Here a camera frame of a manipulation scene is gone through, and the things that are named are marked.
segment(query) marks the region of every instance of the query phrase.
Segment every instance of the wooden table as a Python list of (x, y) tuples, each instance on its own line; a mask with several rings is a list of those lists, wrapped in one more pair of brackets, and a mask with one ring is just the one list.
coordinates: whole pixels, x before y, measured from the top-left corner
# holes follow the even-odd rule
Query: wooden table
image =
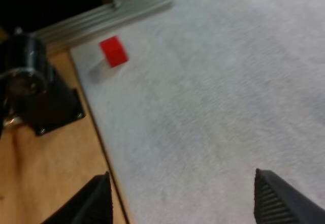
[[(108, 170), (69, 53), (59, 53), (50, 61), (70, 87), (78, 88), (86, 117), (42, 137), (36, 137), (27, 126), (4, 131), (0, 140), (3, 224), (39, 224), (94, 175)], [(113, 182), (112, 196), (114, 224), (125, 224)]]

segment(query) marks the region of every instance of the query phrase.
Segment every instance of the black motor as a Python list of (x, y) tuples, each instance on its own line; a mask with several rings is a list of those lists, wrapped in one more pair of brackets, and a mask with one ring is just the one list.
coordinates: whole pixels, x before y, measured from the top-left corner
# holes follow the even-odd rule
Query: black motor
[(69, 89), (48, 63), (46, 46), (29, 34), (0, 45), (0, 105), (4, 118), (19, 116), (43, 135), (84, 117), (75, 89)]

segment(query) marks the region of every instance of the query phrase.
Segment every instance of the metal bolt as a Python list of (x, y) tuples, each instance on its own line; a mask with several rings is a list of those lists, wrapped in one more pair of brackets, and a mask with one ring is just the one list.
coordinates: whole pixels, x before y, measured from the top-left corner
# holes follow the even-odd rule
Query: metal bolt
[(15, 34), (16, 35), (22, 34), (22, 28), (21, 27), (16, 27), (15, 28)]

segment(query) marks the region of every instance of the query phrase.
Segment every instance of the red block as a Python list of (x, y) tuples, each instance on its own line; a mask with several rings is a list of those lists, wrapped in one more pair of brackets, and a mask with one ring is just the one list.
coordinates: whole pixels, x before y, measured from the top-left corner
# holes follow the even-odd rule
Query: red block
[(128, 56), (117, 36), (100, 42), (100, 46), (111, 67), (128, 61)]

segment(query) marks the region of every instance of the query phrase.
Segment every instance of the white felt surface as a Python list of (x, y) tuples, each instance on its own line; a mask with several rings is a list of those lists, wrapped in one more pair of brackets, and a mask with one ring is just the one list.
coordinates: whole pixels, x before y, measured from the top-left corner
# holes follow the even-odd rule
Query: white felt surface
[(174, 0), (71, 54), (137, 224), (254, 223), (257, 167), (325, 207), (325, 0)]

